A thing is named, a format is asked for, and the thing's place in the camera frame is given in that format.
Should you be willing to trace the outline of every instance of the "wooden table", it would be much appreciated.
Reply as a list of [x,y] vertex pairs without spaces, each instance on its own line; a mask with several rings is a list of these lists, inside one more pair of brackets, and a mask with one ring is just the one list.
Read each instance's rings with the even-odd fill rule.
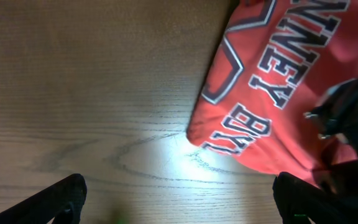
[[81,173],[82,223],[280,223],[273,177],[185,137],[228,8],[0,1],[0,212]]

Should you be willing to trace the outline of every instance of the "printed graphic on red fabric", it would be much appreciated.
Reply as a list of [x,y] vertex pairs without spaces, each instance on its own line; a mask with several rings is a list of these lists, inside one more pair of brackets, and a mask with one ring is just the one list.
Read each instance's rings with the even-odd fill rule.
[[241,1],[216,52],[187,136],[267,174],[315,184],[321,154],[357,159],[320,141],[303,113],[331,86],[358,77],[358,0]]

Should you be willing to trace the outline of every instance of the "red shirt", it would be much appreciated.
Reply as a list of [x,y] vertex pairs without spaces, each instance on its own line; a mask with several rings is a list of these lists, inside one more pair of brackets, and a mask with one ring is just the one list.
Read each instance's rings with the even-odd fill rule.
[[251,169],[287,171],[312,184],[354,151],[318,139],[303,113],[331,86],[358,77],[358,0],[241,1],[216,52],[187,137]]

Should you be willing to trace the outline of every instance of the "wooden surface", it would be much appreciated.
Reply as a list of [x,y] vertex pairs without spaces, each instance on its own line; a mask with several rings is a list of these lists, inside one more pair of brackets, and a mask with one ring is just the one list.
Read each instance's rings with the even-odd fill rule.
[[81,173],[82,223],[280,223],[273,177],[185,137],[228,7],[0,1],[0,212]]

